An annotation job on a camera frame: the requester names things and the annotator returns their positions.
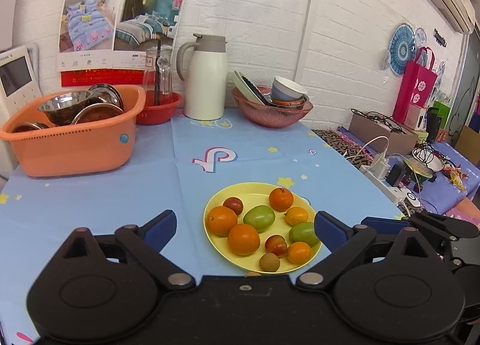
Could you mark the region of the dark red tomato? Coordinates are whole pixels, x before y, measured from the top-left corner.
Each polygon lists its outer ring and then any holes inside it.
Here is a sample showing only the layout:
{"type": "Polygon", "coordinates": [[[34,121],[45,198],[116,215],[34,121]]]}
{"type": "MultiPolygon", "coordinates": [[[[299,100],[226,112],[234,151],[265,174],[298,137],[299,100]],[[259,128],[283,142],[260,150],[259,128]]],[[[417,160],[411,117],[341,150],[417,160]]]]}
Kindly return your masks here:
{"type": "Polygon", "coordinates": [[[237,216],[242,213],[244,208],[242,201],[235,196],[225,199],[222,205],[231,209],[237,216]]]}

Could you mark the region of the glass pitcher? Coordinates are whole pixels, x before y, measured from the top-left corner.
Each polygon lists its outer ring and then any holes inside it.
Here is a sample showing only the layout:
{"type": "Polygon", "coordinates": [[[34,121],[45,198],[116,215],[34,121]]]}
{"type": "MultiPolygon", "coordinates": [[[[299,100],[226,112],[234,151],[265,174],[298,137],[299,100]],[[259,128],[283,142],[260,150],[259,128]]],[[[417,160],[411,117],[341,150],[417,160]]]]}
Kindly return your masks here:
{"type": "Polygon", "coordinates": [[[162,106],[173,101],[171,46],[148,49],[142,87],[146,92],[146,106],[162,106]]]}

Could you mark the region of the cardboard box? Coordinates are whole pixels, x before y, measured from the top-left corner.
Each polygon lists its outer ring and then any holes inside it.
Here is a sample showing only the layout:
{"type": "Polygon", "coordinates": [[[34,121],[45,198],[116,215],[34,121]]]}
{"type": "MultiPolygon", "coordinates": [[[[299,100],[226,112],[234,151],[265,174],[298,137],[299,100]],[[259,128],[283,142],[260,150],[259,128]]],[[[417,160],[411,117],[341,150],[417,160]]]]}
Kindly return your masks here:
{"type": "Polygon", "coordinates": [[[353,115],[348,131],[364,143],[373,140],[378,136],[385,136],[388,140],[378,139],[369,146],[381,153],[388,146],[386,155],[394,153],[409,154],[415,147],[417,135],[410,132],[406,127],[401,126],[401,133],[394,133],[389,128],[375,123],[361,115],[353,115]]]}

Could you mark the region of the pink shopping bag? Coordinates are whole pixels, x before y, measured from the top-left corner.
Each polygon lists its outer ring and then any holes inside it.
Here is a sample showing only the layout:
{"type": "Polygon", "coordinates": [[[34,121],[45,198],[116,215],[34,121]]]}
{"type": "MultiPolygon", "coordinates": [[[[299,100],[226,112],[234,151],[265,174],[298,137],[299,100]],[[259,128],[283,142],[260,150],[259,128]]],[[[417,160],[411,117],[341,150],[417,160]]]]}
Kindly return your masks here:
{"type": "Polygon", "coordinates": [[[419,48],[414,60],[407,62],[392,115],[397,123],[405,123],[411,105],[423,108],[430,98],[438,78],[438,75],[434,72],[434,62],[434,52],[430,47],[419,48]],[[430,55],[430,65],[428,67],[424,67],[417,62],[422,56],[422,52],[430,55]]]}

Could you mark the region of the brown kiwi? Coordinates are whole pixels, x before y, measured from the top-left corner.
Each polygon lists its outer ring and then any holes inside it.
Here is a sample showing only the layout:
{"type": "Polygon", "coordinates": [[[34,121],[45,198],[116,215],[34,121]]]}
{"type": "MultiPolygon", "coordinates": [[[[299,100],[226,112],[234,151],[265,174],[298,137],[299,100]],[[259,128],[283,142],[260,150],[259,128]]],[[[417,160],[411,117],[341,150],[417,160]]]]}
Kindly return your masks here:
{"type": "Polygon", "coordinates": [[[268,273],[277,272],[280,267],[280,259],[278,256],[276,256],[273,253],[270,253],[270,252],[265,253],[259,259],[259,267],[264,272],[268,272],[268,273]]]}

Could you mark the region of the medium orange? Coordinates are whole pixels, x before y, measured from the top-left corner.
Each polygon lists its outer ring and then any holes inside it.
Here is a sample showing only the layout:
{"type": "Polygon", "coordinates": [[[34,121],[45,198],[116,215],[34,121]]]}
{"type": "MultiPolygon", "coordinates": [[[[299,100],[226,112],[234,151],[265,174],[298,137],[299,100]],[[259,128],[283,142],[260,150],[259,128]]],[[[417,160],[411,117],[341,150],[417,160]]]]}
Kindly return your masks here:
{"type": "Polygon", "coordinates": [[[292,206],[294,200],[292,192],[286,188],[275,188],[268,196],[270,206],[278,212],[286,212],[292,206]]]}

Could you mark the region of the large orange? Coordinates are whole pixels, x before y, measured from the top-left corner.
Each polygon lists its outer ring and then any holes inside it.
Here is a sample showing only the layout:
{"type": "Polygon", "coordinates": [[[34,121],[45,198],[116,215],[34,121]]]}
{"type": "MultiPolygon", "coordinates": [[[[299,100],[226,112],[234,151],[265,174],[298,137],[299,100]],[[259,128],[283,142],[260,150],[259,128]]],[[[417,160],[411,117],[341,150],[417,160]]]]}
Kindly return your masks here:
{"type": "Polygon", "coordinates": [[[227,243],[232,253],[250,256],[260,247],[260,235],[253,226],[241,223],[230,229],[227,243]]]}

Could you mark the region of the white dish plate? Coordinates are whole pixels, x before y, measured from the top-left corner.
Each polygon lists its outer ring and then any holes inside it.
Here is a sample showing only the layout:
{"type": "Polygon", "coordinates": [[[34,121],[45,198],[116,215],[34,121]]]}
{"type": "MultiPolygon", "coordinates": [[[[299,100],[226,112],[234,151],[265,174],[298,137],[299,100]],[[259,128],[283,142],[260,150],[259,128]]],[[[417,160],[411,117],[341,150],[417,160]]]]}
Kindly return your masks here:
{"type": "Polygon", "coordinates": [[[247,101],[262,106],[267,106],[269,104],[264,94],[258,89],[258,87],[250,82],[250,80],[247,79],[247,77],[245,77],[241,72],[233,72],[233,82],[241,95],[244,96],[247,101]]]}

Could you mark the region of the small orange tangerine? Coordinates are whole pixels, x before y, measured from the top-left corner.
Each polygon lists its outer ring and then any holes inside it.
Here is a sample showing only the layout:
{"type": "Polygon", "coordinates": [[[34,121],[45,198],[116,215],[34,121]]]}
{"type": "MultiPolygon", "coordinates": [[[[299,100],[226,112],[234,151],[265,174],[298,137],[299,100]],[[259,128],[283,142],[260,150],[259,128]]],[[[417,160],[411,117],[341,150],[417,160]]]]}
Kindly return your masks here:
{"type": "Polygon", "coordinates": [[[287,249],[287,260],[297,266],[307,263],[312,256],[312,248],[308,243],[298,241],[292,243],[287,249]]]}

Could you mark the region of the red plastic basket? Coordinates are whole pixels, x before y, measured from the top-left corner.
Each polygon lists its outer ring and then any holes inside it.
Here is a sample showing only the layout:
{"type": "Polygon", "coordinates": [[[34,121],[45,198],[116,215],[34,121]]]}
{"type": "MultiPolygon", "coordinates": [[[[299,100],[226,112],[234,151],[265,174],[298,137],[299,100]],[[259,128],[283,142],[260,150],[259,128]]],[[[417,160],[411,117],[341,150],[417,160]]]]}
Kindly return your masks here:
{"type": "Polygon", "coordinates": [[[137,116],[137,124],[140,125],[158,125],[169,121],[176,108],[182,103],[183,97],[179,93],[172,93],[172,99],[167,104],[154,105],[154,92],[146,92],[145,106],[142,112],[137,116]]]}

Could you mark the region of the steel bowl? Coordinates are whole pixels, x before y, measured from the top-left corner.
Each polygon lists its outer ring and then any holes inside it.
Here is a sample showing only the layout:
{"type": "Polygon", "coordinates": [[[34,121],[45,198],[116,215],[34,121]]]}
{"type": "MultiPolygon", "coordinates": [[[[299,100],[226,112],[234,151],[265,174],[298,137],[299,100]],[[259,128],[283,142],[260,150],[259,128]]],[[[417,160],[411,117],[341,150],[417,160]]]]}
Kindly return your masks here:
{"type": "Polygon", "coordinates": [[[43,102],[37,110],[57,126],[69,125],[89,105],[92,95],[89,90],[64,93],[43,102]]]}

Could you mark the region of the yellow round plastic plate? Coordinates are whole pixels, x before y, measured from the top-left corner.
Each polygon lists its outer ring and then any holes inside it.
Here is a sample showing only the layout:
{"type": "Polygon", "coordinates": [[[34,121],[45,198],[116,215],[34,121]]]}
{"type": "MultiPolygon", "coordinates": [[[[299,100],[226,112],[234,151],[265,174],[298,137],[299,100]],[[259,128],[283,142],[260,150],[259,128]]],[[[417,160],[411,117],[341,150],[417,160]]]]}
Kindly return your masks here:
{"type": "Polygon", "coordinates": [[[286,188],[239,183],[210,198],[203,227],[216,252],[234,266],[286,274],[306,266],[320,252],[314,218],[307,200],[286,188]]]}

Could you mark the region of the orange plastic basin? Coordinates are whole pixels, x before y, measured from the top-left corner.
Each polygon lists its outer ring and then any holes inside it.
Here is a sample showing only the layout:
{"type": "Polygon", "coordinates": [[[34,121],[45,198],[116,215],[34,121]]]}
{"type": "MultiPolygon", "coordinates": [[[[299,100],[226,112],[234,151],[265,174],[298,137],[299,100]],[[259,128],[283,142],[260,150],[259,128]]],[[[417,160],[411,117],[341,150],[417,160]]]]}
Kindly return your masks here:
{"type": "Polygon", "coordinates": [[[1,127],[19,166],[30,177],[59,177],[114,170],[131,157],[136,120],[143,111],[146,91],[137,85],[117,85],[124,112],[114,118],[30,132],[13,132],[20,123],[49,123],[38,106],[52,98],[40,97],[11,116],[1,127]]]}

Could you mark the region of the red apple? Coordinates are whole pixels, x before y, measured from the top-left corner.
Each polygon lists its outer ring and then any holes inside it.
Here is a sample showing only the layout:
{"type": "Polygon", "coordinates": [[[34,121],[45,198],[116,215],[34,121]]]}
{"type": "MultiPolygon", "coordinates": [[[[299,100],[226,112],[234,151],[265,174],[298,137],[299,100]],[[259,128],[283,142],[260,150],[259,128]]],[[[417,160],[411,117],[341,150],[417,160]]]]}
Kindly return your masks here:
{"type": "Polygon", "coordinates": [[[281,258],[285,257],[288,252],[288,245],[285,238],[281,235],[271,235],[264,243],[267,253],[272,253],[281,258]]]}

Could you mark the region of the green mango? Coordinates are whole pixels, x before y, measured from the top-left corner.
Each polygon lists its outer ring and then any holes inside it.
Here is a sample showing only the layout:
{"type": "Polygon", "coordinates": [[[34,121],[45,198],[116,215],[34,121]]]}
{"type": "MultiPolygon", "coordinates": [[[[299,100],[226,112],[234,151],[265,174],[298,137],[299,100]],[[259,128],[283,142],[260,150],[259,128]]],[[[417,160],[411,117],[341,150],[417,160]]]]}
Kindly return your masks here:
{"type": "Polygon", "coordinates": [[[274,211],[267,205],[258,205],[249,210],[243,217],[243,223],[262,233],[269,229],[276,220],[274,211]]]}
{"type": "Polygon", "coordinates": [[[301,222],[291,227],[289,230],[289,240],[291,243],[307,243],[311,248],[320,243],[320,240],[315,233],[313,222],[301,222]]]}

